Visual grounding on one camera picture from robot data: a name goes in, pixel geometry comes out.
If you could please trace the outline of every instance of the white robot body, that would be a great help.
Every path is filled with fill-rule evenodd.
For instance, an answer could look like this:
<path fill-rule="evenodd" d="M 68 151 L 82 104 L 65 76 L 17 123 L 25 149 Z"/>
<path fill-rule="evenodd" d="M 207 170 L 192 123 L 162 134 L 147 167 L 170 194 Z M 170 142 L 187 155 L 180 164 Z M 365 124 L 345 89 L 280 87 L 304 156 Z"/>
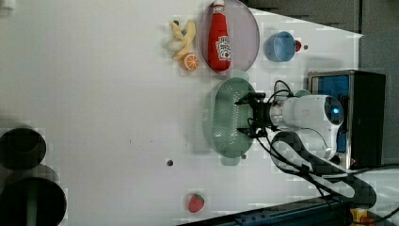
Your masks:
<path fill-rule="evenodd" d="M 337 150 L 337 132 L 343 123 L 343 108 L 336 99 L 326 95 L 294 97 L 271 106 L 270 120 L 280 129 L 315 131 L 326 144 L 323 150 L 327 155 L 323 157 L 330 159 Z"/>

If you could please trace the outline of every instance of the ketchup label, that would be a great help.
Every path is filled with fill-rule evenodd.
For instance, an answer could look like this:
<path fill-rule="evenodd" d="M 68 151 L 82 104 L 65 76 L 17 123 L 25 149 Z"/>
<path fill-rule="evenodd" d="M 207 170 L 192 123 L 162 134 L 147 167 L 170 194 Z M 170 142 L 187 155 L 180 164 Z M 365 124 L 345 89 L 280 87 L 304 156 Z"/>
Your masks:
<path fill-rule="evenodd" d="M 216 49 L 219 60 L 231 60 L 231 48 L 228 36 L 219 37 L 219 40 L 216 42 Z"/>
<path fill-rule="evenodd" d="M 215 6 L 214 13 L 223 13 L 224 14 L 224 7 L 222 6 Z"/>

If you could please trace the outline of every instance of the orange slice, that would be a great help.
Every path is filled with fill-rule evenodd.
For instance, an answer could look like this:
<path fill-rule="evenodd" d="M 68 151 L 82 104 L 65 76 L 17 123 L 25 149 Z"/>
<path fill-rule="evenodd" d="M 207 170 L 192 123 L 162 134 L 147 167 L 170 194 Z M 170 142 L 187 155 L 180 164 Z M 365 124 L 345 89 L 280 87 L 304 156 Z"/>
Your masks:
<path fill-rule="evenodd" d="M 188 53 L 182 57 L 183 68 L 189 71 L 194 71 L 199 66 L 199 60 L 194 54 Z"/>

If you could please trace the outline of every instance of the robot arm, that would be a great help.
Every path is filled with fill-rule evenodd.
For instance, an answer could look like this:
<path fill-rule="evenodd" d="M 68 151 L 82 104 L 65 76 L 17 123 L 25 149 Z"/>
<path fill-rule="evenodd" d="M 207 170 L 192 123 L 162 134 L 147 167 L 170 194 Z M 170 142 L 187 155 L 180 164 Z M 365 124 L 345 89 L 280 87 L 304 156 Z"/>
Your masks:
<path fill-rule="evenodd" d="M 259 138 L 268 136 L 265 127 L 280 130 L 270 142 L 272 159 L 280 170 L 308 180 L 353 208 L 368 209 L 375 217 L 395 213 L 399 168 L 352 171 L 328 161 L 336 153 L 337 132 L 343 123 L 343 108 L 336 99 L 310 95 L 265 103 L 263 98 L 250 93 L 236 103 L 253 109 L 253 123 L 238 131 Z M 399 225 L 399 218 L 393 221 Z"/>

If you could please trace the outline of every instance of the black container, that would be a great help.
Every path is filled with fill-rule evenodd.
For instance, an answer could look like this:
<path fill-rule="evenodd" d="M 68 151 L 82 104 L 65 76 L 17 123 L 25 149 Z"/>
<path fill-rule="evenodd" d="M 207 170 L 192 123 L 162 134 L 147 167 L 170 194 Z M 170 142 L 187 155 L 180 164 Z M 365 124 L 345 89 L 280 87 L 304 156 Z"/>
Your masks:
<path fill-rule="evenodd" d="M 6 186 L 0 196 L 0 225 L 56 226 L 67 209 L 65 193 L 56 183 L 30 177 Z"/>
<path fill-rule="evenodd" d="M 46 155 L 46 143 L 36 131 L 13 129 L 0 138 L 0 164 L 10 170 L 35 168 Z"/>

